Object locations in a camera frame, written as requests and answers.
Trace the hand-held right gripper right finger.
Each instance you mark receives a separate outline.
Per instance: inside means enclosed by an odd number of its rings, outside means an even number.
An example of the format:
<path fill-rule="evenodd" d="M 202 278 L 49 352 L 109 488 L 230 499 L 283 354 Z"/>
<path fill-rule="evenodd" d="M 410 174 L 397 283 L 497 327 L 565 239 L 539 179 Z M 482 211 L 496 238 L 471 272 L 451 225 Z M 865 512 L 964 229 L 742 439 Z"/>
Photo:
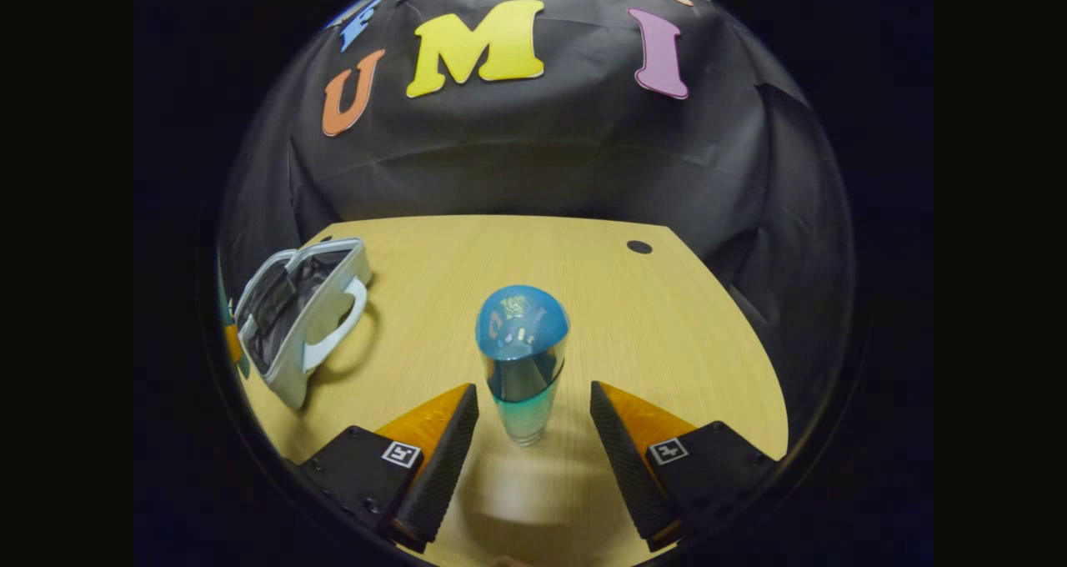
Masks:
<path fill-rule="evenodd" d="M 589 412 L 639 537 L 651 551 L 713 535 L 746 513 L 779 464 L 723 420 L 694 426 L 593 381 Z"/>

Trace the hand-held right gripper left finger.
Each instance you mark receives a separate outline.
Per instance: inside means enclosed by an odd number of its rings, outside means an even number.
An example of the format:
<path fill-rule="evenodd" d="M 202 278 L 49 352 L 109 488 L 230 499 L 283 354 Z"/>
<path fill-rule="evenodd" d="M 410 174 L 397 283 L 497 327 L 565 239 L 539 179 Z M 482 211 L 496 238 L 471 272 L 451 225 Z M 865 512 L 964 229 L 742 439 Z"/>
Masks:
<path fill-rule="evenodd" d="M 437 539 L 478 419 L 476 385 L 457 385 L 375 431 L 344 428 L 296 476 L 359 533 L 423 553 Z"/>

